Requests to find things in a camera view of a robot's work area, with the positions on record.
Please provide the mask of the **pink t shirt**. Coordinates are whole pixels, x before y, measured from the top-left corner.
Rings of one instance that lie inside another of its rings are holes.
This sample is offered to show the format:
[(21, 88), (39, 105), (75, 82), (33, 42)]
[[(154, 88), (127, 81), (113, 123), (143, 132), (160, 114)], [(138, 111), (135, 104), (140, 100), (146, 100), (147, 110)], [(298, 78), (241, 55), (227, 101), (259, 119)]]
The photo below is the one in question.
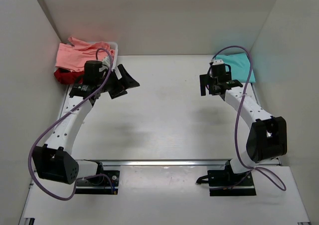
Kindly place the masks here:
[(60, 43), (56, 55), (55, 67), (67, 69), (71, 72), (84, 71), (84, 64), (88, 60), (96, 60), (97, 49), (109, 49), (108, 45), (92, 44), (86, 41), (68, 38), (69, 43)]

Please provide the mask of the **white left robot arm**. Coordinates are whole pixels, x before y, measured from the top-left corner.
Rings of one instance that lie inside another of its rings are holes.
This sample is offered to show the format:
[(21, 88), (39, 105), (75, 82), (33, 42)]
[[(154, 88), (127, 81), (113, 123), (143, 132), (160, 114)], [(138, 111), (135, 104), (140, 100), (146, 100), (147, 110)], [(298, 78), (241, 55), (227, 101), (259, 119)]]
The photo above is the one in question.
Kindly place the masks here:
[(72, 148), (85, 117), (92, 110), (101, 93), (112, 99), (125, 95), (127, 89), (138, 87), (122, 64), (110, 69), (101, 61), (84, 64), (82, 82), (76, 82), (66, 98), (62, 121), (43, 146), (36, 146), (32, 159), (41, 179), (72, 184), (77, 178), (87, 177), (93, 184), (104, 179), (104, 171), (97, 161), (72, 158)]

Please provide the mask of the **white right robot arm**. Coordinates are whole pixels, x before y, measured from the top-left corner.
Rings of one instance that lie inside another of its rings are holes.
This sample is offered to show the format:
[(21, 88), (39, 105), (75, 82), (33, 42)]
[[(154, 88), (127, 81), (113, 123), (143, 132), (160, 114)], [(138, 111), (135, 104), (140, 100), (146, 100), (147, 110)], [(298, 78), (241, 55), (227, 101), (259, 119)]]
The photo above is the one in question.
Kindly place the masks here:
[(222, 60), (210, 62), (206, 74), (200, 75), (200, 93), (218, 95), (237, 112), (250, 129), (246, 145), (235, 145), (236, 157), (230, 160), (230, 169), (223, 173), (225, 183), (235, 185), (241, 174), (261, 162), (287, 153), (287, 123), (259, 106), (245, 91), (244, 85), (232, 79), (231, 67)]

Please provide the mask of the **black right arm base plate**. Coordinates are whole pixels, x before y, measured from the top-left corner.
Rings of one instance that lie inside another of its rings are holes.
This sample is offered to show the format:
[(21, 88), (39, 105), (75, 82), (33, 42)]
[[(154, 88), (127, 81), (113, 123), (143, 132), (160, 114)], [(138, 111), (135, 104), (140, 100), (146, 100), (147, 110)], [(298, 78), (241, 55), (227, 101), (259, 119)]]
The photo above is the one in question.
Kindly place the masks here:
[(251, 172), (235, 174), (229, 166), (223, 170), (208, 170), (207, 175), (196, 180), (197, 185), (208, 184), (211, 197), (256, 196)]

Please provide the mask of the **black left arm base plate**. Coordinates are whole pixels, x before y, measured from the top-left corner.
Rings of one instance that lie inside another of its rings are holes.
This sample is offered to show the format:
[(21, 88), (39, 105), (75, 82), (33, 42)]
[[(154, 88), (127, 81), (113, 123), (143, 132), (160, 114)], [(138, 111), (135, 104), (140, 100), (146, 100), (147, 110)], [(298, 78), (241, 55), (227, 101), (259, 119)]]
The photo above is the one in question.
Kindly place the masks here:
[(117, 195), (120, 181), (119, 166), (99, 166), (97, 174), (104, 174), (96, 178), (84, 179), (77, 182), (75, 194), (79, 195)]

